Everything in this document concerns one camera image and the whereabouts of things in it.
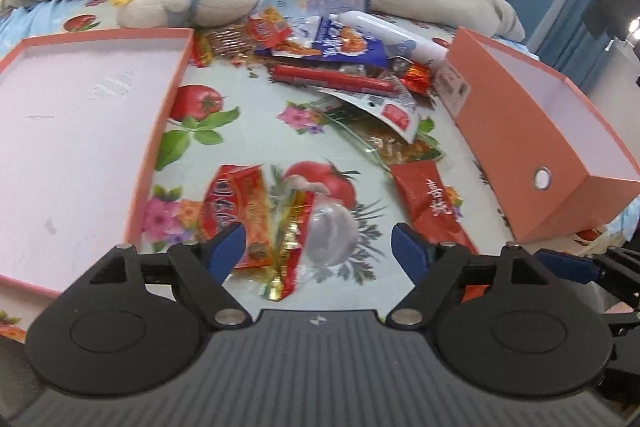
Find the dark red candy packet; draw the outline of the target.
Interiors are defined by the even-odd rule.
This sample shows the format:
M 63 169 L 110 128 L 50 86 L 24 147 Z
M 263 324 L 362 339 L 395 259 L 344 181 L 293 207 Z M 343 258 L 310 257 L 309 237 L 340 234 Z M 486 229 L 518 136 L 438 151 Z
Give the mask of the dark red candy packet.
M 390 166 L 409 223 L 397 223 L 392 231 L 392 253 L 416 285 L 440 257 L 437 246 L 454 243 L 478 251 L 458 222 L 449 193 L 432 160 Z

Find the green clear snack bag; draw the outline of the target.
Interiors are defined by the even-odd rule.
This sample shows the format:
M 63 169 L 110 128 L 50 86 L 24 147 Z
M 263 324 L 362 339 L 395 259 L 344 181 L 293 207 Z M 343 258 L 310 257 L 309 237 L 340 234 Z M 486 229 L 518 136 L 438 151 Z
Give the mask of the green clear snack bag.
M 311 108 L 361 153 L 385 170 L 390 170 L 391 165 L 422 160 L 440 161 L 445 157 L 432 136 L 419 132 L 413 142 L 408 143 L 381 119 L 337 98 L 322 98 L 312 103 Z

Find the white red jerky bag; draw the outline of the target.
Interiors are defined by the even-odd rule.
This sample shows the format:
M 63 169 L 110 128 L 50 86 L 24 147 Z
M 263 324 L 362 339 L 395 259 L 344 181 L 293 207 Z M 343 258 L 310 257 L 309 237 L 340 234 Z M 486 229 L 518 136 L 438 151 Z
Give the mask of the white red jerky bag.
M 418 131 L 420 116 L 418 104 L 408 92 L 393 96 L 372 93 L 350 93 L 341 90 L 319 88 L 318 91 L 329 101 L 335 98 L 343 106 L 359 109 L 382 124 L 394 130 L 402 139 L 411 144 Z

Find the long red sausage stick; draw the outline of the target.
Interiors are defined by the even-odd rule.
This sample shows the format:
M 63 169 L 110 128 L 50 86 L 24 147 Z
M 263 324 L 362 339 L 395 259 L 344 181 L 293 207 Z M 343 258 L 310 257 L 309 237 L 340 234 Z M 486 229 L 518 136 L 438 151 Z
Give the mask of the long red sausage stick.
M 354 93 L 392 95 L 394 86 L 385 80 L 348 75 L 337 70 L 307 68 L 291 65 L 274 65 L 269 69 L 271 79 L 280 83 L 299 86 L 328 88 Z

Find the brown spicy strip packet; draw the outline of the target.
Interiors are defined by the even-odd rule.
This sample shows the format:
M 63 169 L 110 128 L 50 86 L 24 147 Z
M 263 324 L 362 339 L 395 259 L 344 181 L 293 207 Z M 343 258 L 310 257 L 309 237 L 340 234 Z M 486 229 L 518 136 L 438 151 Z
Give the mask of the brown spicy strip packet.
M 253 53 L 255 43 L 242 24 L 217 28 L 196 28 L 191 62 L 208 67 L 216 57 L 235 57 Z

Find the red round-logo snack packet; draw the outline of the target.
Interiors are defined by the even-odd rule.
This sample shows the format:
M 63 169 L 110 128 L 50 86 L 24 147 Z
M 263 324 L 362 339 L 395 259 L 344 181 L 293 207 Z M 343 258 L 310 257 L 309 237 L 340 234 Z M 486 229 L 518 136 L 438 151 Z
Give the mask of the red round-logo snack packet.
M 292 34 L 288 21 L 275 8 L 265 8 L 250 14 L 247 33 L 257 49 L 271 49 Z

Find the blue white noodle snack bag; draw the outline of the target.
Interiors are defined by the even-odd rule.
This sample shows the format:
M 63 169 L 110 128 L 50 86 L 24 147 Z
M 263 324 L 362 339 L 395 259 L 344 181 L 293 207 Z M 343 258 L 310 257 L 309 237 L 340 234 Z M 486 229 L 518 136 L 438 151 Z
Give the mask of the blue white noodle snack bag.
M 386 66 L 386 51 L 381 40 L 341 23 L 335 16 L 294 17 L 288 20 L 288 26 L 291 35 L 270 49 L 257 50 L 256 54 L 311 62 Z

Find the red gold snack packet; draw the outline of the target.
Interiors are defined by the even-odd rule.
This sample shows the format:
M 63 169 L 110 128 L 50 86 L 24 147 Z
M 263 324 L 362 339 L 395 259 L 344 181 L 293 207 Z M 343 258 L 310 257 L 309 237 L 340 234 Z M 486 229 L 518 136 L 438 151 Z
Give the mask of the red gold snack packet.
M 269 268 L 264 296 L 280 301 L 296 289 L 297 268 L 305 247 L 317 195 L 286 188 L 269 198 L 259 166 L 223 165 L 205 193 L 198 224 L 209 239 L 235 222 L 245 230 L 238 269 Z

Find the orange storage box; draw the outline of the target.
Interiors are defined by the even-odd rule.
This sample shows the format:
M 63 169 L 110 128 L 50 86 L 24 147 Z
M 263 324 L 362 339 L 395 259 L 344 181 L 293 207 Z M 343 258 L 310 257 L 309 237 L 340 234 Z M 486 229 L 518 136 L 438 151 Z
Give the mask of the orange storage box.
M 614 220 L 639 194 L 639 164 L 572 80 L 460 28 L 433 86 L 520 243 Z

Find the orange box lid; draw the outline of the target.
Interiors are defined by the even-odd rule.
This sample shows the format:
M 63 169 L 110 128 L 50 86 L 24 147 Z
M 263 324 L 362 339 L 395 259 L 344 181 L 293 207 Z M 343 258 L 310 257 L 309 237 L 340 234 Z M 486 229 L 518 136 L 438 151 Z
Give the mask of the orange box lid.
M 137 244 L 189 29 L 32 37 L 1 63 L 1 277 L 62 293 Z

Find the blue curtain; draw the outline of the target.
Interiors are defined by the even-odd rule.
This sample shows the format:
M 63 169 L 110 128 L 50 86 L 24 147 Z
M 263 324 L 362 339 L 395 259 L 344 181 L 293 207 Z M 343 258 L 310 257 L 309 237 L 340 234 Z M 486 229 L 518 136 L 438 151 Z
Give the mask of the blue curtain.
M 596 0 L 565 0 L 537 54 L 544 64 L 570 78 L 584 93 L 596 82 L 611 42 L 605 31 L 594 36 L 584 15 Z

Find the floral bed sheet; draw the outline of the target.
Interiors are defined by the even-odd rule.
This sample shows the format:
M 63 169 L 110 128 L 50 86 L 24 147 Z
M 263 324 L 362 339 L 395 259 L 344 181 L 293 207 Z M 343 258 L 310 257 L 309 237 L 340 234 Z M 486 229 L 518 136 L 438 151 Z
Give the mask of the floral bed sheet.
M 272 83 L 258 64 L 217 60 L 188 63 L 160 138 L 137 244 L 163 251 L 196 230 L 206 188 L 223 165 L 259 166 L 275 188 L 288 167 L 308 160 L 345 171 L 337 192 L 353 202 L 360 230 L 352 254 L 335 267 L 303 278 L 286 309 L 375 309 L 386 314 L 411 283 L 390 251 L 393 225 L 406 213 L 390 175 L 334 127 L 302 112 L 312 94 Z M 1 277 L 1 330 L 22 339 L 56 297 L 6 283 Z

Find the shiny red foil packet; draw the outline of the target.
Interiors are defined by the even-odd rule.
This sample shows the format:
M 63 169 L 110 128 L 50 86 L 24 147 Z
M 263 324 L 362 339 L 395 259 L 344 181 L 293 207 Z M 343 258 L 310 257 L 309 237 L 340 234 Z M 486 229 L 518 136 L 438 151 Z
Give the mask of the shiny red foil packet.
M 401 69 L 399 80 L 410 92 L 428 95 L 432 85 L 431 69 L 421 64 L 410 63 Z

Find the white spray bottle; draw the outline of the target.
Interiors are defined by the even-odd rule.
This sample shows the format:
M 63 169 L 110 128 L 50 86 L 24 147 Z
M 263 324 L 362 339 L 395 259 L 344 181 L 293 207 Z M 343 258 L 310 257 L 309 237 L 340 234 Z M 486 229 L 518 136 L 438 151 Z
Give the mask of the white spray bottle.
M 337 20 L 380 40 L 389 57 L 402 56 L 415 63 L 428 65 L 442 61 L 448 49 L 432 39 L 402 28 L 375 15 L 360 11 L 337 14 Z

